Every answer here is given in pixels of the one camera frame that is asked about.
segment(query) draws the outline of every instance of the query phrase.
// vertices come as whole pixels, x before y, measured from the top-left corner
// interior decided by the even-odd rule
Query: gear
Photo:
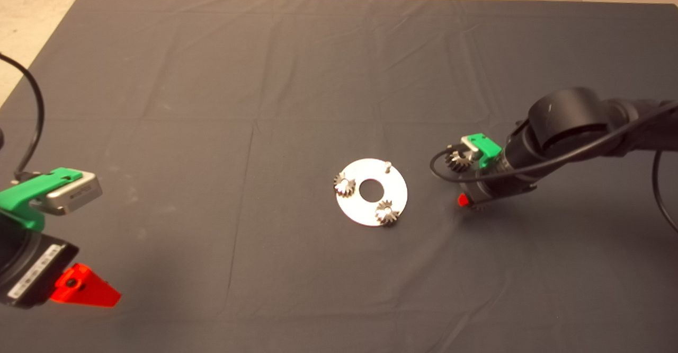
[[[377,205],[374,215],[382,225],[392,224],[398,219],[398,216],[400,215],[399,211],[394,211],[390,206],[393,206],[391,201],[381,201]]]
[[[334,192],[344,198],[352,196],[355,192],[355,179],[347,179],[344,172],[334,177]]]
[[[455,150],[445,157],[445,163],[453,172],[463,173],[467,171],[473,161],[466,157],[464,153]]]

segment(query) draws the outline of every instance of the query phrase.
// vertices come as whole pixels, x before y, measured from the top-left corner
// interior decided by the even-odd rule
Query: black wire
[[[654,200],[657,202],[659,211],[662,212],[662,215],[664,215],[664,218],[668,224],[671,225],[671,228],[673,228],[673,230],[678,233],[678,226],[676,226],[676,222],[671,218],[668,210],[666,210],[666,206],[664,206],[664,200],[662,199],[662,194],[659,192],[659,160],[661,159],[662,151],[658,151],[655,153],[654,161],[652,162],[652,193],[654,194]]]
[[[502,172],[502,173],[496,173],[496,174],[488,174],[484,176],[475,176],[475,177],[467,177],[467,178],[461,178],[461,177],[450,177],[450,176],[444,176],[438,170],[435,168],[435,163],[436,161],[442,156],[445,155],[446,153],[451,152],[452,149],[446,148],[445,150],[436,153],[436,155],[433,156],[431,159],[431,162],[429,164],[429,167],[431,169],[431,172],[438,177],[439,179],[444,179],[445,181],[448,182],[455,182],[455,183],[462,183],[462,182],[479,182],[479,181],[489,181],[493,179],[501,179],[501,178],[508,178],[508,177],[513,177],[518,174],[528,174],[535,172],[537,170],[542,170],[546,169],[547,167],[552,167],[555,165],[559,164],[564,164],[566,162],[569,162],[571,160],[576,159],[580,155],[583,155],[584,153],[589,152],[593,148],[597,148],[605,143],[610,142],[611,140],[618,138],[620,136],[623,136],[625,133],[628,133],[629,131],[643,125],[644,123],[650,121],[651,119],[654,119],[658,116],[661,116],[662,114],[666,114],[668,112],[671,112],[678,108],[678,101],[676,102],[671,102],[670,104],[665,104],[657,109],[654,109],[653,111],[649,112],[645,116],[640,117],[639,119],[636,119],[634,121],[631,121],[624,126],[620,126],[619,128],[611,131],[608,134],[605,134],[605,136],[602,136],[601,138],[598,138],[597,140],[588,143],[584,145],[583,147],[576,148],[575,150],[565,153],[564,155],[560,155],[559,157],[552,158],[551,160],[547,160],[544,162],[540,162],[535,165],[530,165],[530,166],[525,166],[525,167],[519,167],[518,169],[514,169],[508,172]]]
[[[35,103],[38,109],[38,118],[35,126],[35,132],[33,133],[33,138],[31,139],[31,143],[29,143],[29,148],[28,150],[26,150],[24,157],[19,162],[19,166],[17,166],[16,170],[14,170],[15,179],[20,181],[20,178],[24,173],[24,169],[26,169],[26,165],[29,164],[29,161],[31,160],[33,153],[35,153],[35,148],[37,148],[38,142],[40,142],[40,137],[42,136],[42,130],[44,126],[44,100],[42,97],[42,93],[40,92],[40,87],[38,87],[38,83],[36,82],[35,78],[33,77],[29,70],[24,68],[24,66],[20,65],[18,61],[6,55],[0,54],[0,60],[6,61],[10,65],[19,69],[21,73],[24,74],[26,79],[29,81],[29,84],[31,84],[33,94],[35,95]]]

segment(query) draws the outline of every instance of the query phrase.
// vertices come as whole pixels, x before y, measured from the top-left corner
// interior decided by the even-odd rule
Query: white disc
[[[355,222],[370,227],[381,226],[382,224],[376,217],[376,208],[381,201],[390,201],[391,210],[399,214],[405,210],[407,185],[403,176],[390,165],[390,162],[364,158],[351,162],[342,172],[346,179],[355,180],[355,191],[349,197],[337,196],[337,203]],[[383,196],[376,202],[366,201],[360,195],[360,184],[369,179],[374,179],[383,187]]]

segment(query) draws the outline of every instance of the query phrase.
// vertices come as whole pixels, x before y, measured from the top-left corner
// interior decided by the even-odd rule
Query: label sticker
[[[12,299],[19,299],[21,295],[24,294],[24,292],[31,286],[31,284],[35,281],[35,279],[40,276],[42,271],[46,268],[46,266],[49,266],[51,261],[54,259],[55,256],[61,251],[63,246],[60,246],[58,244],[53,244],[48,247],[40,257],[40,259],[36,260],[36,262],[31,266],[31,268],[26,271],[24,276],[22,276],[21,280],[17,281],[17,283],[10,289],[10,292],[7,293],[7,296],[12,298]]]

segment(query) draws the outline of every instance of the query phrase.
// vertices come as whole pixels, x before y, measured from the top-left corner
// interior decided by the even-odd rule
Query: dark gray cloth
[[[2,350],[677,351],[650,153],[479,213],[428,170],[559,88],[675,99],[677,39],[673,5],[77,0],[31,66],[48,121],[29,168],[99,175],[104,196],[46,233],[123,297],[0,309]],[[7,180],[34,116],[22,82],[0,112]],[[392,229],[332,193],[364,157],[407,181]]]

